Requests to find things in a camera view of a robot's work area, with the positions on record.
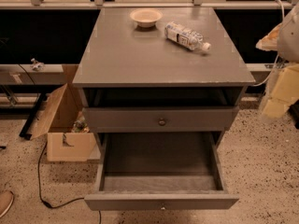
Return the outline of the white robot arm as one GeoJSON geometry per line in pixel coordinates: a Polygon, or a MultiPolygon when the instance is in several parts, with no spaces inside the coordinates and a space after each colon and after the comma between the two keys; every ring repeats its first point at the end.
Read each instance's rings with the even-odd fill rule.
{"type": "Polygon", "coordinates": [[[299,4],[257,42],[256,48],[276,51],[287,63],[270,73],[260,106],[264,118],[279,119],[299,100],[299,4]]]}

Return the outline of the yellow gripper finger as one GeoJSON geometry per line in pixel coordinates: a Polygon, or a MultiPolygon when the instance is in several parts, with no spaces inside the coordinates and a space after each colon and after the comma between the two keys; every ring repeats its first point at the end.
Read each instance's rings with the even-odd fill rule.
{"type": "Polygon", "coordinates": [[[262,102],[262,115],[279,119],[299,100],[299,66],[287,66],[275,72],[262,102]]]}

